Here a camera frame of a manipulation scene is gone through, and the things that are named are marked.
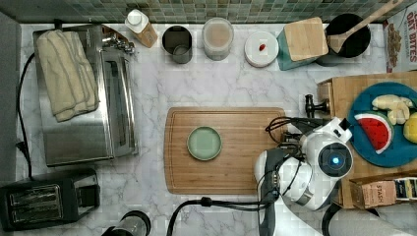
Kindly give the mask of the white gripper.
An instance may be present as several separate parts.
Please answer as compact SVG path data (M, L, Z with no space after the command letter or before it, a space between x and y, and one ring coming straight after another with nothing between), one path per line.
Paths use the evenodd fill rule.
M290 124L301 133L301 144L346 144L352 137L346 119L292 118Z

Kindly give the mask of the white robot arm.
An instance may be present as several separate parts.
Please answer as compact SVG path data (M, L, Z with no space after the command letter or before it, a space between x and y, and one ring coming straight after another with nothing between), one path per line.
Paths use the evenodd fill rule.
M281 147L260 154L255 177L259 201L267 206L259 213L260 236L321 236L287 204L309 210L329 204L339 180L353 167L349 127L347 120L334 117L302 135L299 154Z

